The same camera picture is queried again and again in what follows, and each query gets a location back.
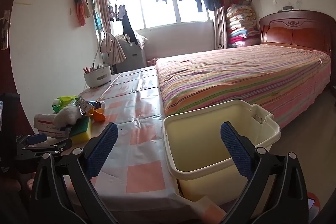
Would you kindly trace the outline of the white medicine box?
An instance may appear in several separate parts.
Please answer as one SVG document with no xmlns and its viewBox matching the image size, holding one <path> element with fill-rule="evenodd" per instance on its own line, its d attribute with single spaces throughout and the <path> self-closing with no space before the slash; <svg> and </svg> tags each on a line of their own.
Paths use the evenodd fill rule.
<svg viewBox="0 0 336 224">
<path fill-rule="evenodd" d="M 37 114 L 34 116 L 34 128 L 52 138 L 68 138 L 71 127 L 55 126 L 55 116 L 55 114 Z"/>
</svg>

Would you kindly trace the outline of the green yellow sponge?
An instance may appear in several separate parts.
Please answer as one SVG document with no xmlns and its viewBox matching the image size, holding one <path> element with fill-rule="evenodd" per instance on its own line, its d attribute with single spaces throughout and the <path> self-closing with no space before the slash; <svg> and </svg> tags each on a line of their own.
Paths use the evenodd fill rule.
<svg viewBox="0 0 336 224">
<path fill-rule="evenodd" d="M 88 142 L 91 139 L 91 128 L 92 121 L 89 117 L 78 119 L 69 133 L 72 144 L 77 145 Z"/>
</svg>

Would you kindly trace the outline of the white fluffy cloth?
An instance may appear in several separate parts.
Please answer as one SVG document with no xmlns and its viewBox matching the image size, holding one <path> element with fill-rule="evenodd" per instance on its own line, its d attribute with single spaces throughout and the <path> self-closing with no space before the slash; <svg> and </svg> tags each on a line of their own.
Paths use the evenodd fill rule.
<svg viewBox="0 0 336 224">
<path fill-rule="evenodd" d="M 67 127 L 76 124 L 77 120 L 83 118 L 79 106 L 68 105 L 61 109 L 54 117 L 56 127 Z"/>
</svg>

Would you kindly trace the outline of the orange peel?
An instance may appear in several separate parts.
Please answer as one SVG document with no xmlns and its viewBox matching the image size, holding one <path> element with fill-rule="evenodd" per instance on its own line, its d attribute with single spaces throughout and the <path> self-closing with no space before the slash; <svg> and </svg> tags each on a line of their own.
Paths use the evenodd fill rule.
<svg viewBox="0 0 336 224">
<path fill-rule="evenodd" d="M 93 111 L 92 118 L 96 122 L 104 122 L 106 121 L 105 110 L 104 109 L 96 109 Z"/>
</svg>

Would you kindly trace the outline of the silver pill blister pack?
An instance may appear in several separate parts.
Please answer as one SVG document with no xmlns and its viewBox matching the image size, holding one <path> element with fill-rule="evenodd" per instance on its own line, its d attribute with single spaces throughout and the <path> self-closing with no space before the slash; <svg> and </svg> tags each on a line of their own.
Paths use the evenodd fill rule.
<svg viewBox="0 0 336 224">
<path fill-rule="evenodd" d="M 87 109 L 93 107 L 90 105 L 83 97 L 79 96 L 76 101 L 75 105 L 79 108 L 80 114 L 82 116 L 86 116 Z"/>
</svg>

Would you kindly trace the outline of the blue label brown bottle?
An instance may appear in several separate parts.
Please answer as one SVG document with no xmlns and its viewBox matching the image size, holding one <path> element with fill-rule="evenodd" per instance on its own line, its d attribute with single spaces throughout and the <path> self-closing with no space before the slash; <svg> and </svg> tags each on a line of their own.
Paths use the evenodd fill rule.
<svg viewBox="0 0 336 224">
<path fill-rule="evenodd" d="M 104 101 L 88 101 L 88 103 L 92 105 L 95 110 L 106 108 L 106 104 Z"/>
</svg>

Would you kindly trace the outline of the green plastic bag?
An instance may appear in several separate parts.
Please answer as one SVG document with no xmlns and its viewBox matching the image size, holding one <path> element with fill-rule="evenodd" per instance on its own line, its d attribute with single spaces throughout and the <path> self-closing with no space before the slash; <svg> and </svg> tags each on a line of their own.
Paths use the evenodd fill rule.
<svg viewBox="0 0 336 224">
<path fill-rule="evenodd" d="M 78 99 L 77 96 L 61 96 L 56 99 L 54 99 L 52 104 L 52 110 L 54 113 L 60 112 L 63 108 L 65 108 L 67 105 L 72 103 L 73 101 L 76 101 Z"/>
</svg>

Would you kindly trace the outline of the yellow snack wrapper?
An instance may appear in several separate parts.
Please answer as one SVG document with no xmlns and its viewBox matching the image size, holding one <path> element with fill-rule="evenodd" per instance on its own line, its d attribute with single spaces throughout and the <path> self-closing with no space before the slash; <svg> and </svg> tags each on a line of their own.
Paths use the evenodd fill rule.
<svg viewBox="0 0 336 224">
<path fill-rule="evenodd" d="M 94 107 L 91 107 L 91 108 L 87 109 L 86 116 L 93 117 L 95 111 L 96 111 L 96 109 Z"/>
</svg>

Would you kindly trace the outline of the cream plastic trash bin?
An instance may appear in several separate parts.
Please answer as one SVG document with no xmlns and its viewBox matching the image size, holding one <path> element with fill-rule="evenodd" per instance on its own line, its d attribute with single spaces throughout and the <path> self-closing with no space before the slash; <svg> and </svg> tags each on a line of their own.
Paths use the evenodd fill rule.
<svg viewBox="0 0 336 224">
<path fill-rule="evenodd" d="M 236 199 L 247 183 L 221 140 L 224 122 L 266 150 L 281 137 L 273 114 L 242 100 L 165 118 L 163 139 L 169 171 L 178 180 L 183 197 L 190 201 L 208 197 L 222 205 Z"/>
</svg>

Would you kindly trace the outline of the checkered plastic tablecloth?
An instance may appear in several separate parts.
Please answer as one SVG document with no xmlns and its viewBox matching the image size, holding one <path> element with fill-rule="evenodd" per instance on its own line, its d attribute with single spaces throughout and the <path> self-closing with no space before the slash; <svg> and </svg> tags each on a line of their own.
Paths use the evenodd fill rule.
<svg viewBox="0 0 336 224">
<path fill-rule="evenodd" d="M 219 223 L 224 218 L 224 210 L 206 197 L 183 198 L 169 173 L 155 67 L 114 75 L 82 97 L 104 101 L 106 121 L 118 127 L 116 144 L 92 183 L 119 223 Z"/>
</svg>

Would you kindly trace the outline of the smartphone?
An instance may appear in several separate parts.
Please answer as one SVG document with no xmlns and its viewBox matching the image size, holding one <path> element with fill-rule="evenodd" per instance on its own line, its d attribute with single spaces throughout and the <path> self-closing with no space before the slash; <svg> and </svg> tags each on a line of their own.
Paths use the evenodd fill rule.
<svg viewBox="0 0 336 224">
<path fill-rule="evenodd" d="M 309 223 L 311 223 L 315 217 L 319 214 L 319 211 L 321 209 L 321 203 L 318 199 L 318 197 L 311 193 L 311 192 L 308 192 L 307 193 L 307 198 L 308 198 L 308 219 L 309 219 Z"/>
</svg>

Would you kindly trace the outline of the left pink curtain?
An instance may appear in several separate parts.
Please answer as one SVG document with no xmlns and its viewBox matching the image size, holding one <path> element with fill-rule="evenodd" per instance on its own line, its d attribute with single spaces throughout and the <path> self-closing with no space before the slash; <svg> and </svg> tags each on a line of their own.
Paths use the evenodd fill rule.
<svg viewBox="0 0 336 224">
<path fill-rule="evenodd" d="M 104 37 L 100 45 L 100 52 L 106 55 L 106 63 L 116 65 L 126 60 L 126 56 L 118 40 L 112 35 L 107 0 L 95 0 L 102 24 Z"/>
</svg>

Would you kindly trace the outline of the pink curtain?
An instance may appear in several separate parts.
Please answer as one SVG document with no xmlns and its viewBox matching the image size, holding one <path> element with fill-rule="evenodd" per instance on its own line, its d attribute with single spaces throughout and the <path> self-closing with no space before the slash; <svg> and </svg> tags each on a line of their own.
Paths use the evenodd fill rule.
<svg viewBox="0 0 336 224">
<path fill-rule="evenodd" d="M 116 65 L 126 60 L 126 56 L 118 40 L 112 35 L 107 0 L 95 0 L 102 24 L 104 37 L 100 45 L 100 52 L 106 55 L 106 63 Z"/>
<path fill-rule="evenodd" d="M 226 12 L 233 0 L 221 0 L 221 7 L 214 11 L 215 49 L 227 47 Z"/>
</svg>

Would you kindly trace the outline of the black hanging garment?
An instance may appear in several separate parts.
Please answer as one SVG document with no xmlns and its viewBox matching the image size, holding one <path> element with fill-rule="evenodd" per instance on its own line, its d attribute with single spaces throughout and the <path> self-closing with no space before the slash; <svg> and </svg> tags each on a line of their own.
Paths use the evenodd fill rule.
<svg viewBox="0 0 336 224">
<path fill-rule="evenodd" d="M 125 15 L 123 16 L 121 22 L 122 22 L 122 26 L 123 26 L 123 34 L 129 36 L 130 42 L 134 42 L 135 44 L 138 45 L 138 40 L 137 40 L 137 38 L 135 36 L 133 28 L 130 25 L 130 21 L 129 21 L 129 18 L 127 16 L 127 13 L 125 13 Z"/>
</svg>

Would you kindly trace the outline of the orange cloth on hook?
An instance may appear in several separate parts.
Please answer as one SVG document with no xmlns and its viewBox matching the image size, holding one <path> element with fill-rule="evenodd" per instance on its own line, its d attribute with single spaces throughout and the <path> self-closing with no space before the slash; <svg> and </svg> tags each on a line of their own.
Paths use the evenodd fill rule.
<svg viewBox="0 0 336 224">
<path fill-rule="evenodd" d="M 76 16 L 79 21 L 79 26 L 85 25 L 86 19 L 91 17 L 91 12 L 88 7 L 88 0 L 74 0 Z"/>
</svg>

